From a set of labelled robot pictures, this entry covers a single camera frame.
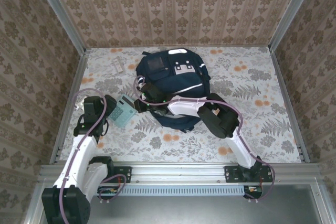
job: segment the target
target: patterned wallpaper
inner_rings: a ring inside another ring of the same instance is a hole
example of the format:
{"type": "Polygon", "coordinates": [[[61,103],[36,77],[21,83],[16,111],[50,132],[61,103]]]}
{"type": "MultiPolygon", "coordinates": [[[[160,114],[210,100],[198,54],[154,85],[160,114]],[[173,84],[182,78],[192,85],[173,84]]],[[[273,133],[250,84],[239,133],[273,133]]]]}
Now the patterned wallpaper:
{"type": "Polygon", "coordinates": [[[304,0],[276,54],[310,157],[336,202],[336,0],[304,0]]]}
{"type": "Polygon", "coordinates": [[[87,47],[268,44],[290,0],[61,0],[87,47]]]}
{"type": "Polygon", "coordinates": [[[47,0],[0,0],[0,223],[25,216],[77,64],[47,0]]]}

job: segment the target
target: floral tablecloth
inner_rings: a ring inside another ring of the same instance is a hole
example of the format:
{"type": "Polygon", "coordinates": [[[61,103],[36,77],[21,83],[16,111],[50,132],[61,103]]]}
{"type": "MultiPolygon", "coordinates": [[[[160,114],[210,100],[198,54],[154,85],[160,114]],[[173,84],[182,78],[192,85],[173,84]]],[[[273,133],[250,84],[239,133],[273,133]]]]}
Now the floral tablecloth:
{"type": "MultiPolygon", "coordinates": [[[[166,47],[95,48],[89,52],[80,89],[96,88],[118,98],[135,98],[132,83],[143,51],[156,52],[166,47]],[[124,72],[112,64],[118,57],[124,72]]],[[[242,132],[260,157],[273,163],[298,163],[291,125],[277,76],[267,47],[188,47],[204,60],[211,79],[211,92],[217,93],[244,116],[242,132]]],[[[67,159],[72,133],[82,110],[75,110],[60,159],[67,159]]],[[[149,112],[136,114],[125,128],[110,122],[101,137],[97,155],[110,155],[114,161],[139,162],[235,162],[225,139],[213,136],[199,122],[192,132],[182,133],[160,124],[149,112]]]]}

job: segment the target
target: floral wallpaper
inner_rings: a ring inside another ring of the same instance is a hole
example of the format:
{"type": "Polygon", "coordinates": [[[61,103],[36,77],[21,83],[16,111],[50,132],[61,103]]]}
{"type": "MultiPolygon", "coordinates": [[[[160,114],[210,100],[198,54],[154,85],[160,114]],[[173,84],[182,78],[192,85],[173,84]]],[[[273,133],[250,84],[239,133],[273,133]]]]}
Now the floral wallpaper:
{"type": "Polygon", "coordinates": [[[25,217],[78,57],[47,0],[0,0],[0,223],[25,217]]]}
{"type": "Polygon", "coordinates": [[[290,0],[61,0],[88,48],[269,43],[290,0]]]}
{"type": "MultiPolygon", "coordinates": [[[[244,116],[242,132],[251,148],[271,163],[299,163],[278,79],[267,47],[189,47],[204,60],[211,92],[237,107],[244,116]]],[[[166,47],[93,48],[80,89],[95,88],[114,98],[127,94],[135,99],[132,84],[142,51],[156,52],[166,47]],[[112,64],[122,62],[124,72],[112,64]]],[[[60,159],[66,160],[81,109],[72,114],[60,159]]],[[[234,162],[236,157],[225,139],[212,135],[199,122],[191,132],[162,127],[149,113],[132,117],[118,128],[109,120],[109,129],[100,138],[96,155],[109,155],[114,161],[136,162],[234,162]]]]}
{"type": "Polygon", "coordinates": [[[304,0],[276,55],[311,161],[336,202],[336,0],[304,0]]]}

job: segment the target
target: navy blue backpack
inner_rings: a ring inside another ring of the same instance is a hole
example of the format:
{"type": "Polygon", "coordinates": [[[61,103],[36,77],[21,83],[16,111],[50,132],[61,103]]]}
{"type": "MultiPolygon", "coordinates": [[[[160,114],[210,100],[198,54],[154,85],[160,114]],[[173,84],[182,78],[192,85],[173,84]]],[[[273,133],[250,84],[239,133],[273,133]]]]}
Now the navy blue backpack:
{"type": "MultiPolygon", "coordinates": [[[[182,97],[201,98],[210,94],[210,76],[201,57],[188,49],[171,49],[148,53],[136,68],[136,75],[144,76],[161,92],[182,97]]],[[[162,126],[183,132],[191,131],[200,121],[194,116],[162,116],[151,112],[162,126]]]]}

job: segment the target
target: calculator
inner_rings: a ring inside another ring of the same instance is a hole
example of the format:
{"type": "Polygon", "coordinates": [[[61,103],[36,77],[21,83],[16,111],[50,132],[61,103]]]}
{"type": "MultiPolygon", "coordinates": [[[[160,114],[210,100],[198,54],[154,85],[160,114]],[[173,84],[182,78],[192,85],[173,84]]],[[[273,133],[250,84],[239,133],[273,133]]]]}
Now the calculator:
{"type": "Polygon", "coordinates": [[[134,101],[127,95],[122,94],[117,100],[116,108],[112,111],[109,119],[117,127],[125,127],[128,121],[136,114],[136,109],[134,107],[134,101]]]}

